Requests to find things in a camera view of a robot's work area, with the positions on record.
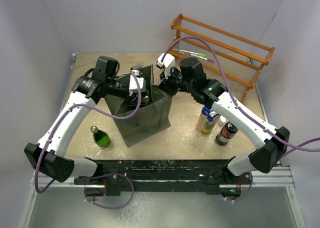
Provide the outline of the blue juice carton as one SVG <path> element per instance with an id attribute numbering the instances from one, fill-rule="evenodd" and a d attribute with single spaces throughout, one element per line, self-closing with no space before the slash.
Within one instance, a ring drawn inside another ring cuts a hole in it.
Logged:
<path id="1" fill-rule="evenodd" d="M 195 128 L 202 135 L 208 135 L 218 122 L 220 114 L 204 106 L 201 110 L 198 122 Z"/>

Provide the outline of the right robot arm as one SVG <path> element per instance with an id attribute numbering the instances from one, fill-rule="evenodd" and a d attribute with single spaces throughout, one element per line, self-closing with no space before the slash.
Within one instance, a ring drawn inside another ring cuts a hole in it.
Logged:
<path id="1" fill-rule="evenodd" d="M 191 94 L 197 103 L 224 116 L 253 143 L 254 150 L 232 157 L 225 165 L 222 178 L 226 183 L 233 184 L 242 174 L 255 170 L 267 174 L 284 155 L 287 146 L 273 136 L 288 141 L 289 130 L 269 124 L 240 102 L 232 101 L 227 88 L 216 79 L 208 79 L 203 65 L 195 57 L 181 60 L 177 69 L 175 58 L 171 54 L 162 54 L 156 65 L 162 69 L 161 89 L 171 96 L 179 91 Z"/>

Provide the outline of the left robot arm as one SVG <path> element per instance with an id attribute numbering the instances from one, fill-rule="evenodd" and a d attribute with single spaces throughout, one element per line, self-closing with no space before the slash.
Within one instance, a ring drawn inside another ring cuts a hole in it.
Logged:
<path id="1" fill-rule="evenodd" d="M 78 127 L 99 100 L 107 94 L 119 91 L 116 75 L 120 63 L 110 57 L 101 56 L 91 70 L 92 76 L 81 76 L 74 84 L 65 107 L 49 130 L 37 143 L 28 143 L 24 149 L 34 167 L 34 187 L 38 193 L 39 175 L 44 174 L 53 181 L 64 182 L 69 177 L 85 177 L 91 184 L 103 179 L 103 172 L 96 161 L 89 158 L 67 158 L 66 152 Z"/>

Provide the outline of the green canvas bag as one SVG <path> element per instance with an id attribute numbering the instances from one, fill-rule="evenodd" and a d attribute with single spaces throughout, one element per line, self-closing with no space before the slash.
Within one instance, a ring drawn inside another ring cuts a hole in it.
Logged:
<path id="1" fill-rule="evenodd" d="M 129 119 L 114 120 L 127 147 L 171 126 L 169 112 L 172 97 L 154 84 L 153 65 L 143 67 L 141 71 L 146 80 L 146 91 L 149 92 L 150 104 L 142 103 L 138 112 Z"/>

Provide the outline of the green Perrier glass bottle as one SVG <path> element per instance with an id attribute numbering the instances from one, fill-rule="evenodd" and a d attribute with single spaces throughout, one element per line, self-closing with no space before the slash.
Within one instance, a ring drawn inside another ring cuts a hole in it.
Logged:
<path id="1" fill-rule="evenodd" d="M 143 107 L 143 106 L 148 106 L 151 104 L 152 100 L 151 100 L 151 93 L 148 89 L 145 89 L 144 92 L 141 93 L 141 103 L 140 103 L 140 106 Z"/>

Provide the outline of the dark cola bottle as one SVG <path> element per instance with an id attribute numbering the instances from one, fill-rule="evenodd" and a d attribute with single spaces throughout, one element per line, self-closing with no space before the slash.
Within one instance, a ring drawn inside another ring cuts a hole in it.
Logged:
<path id="1" fill-rule="evenodd" d="M 229 143 L 229 141 L 235 136 L 237 132 L 238 127 L 228 121 L 221 128 L 220 133 L 216 136 L 215 142 L 220 146 L 224 146 Z"/>

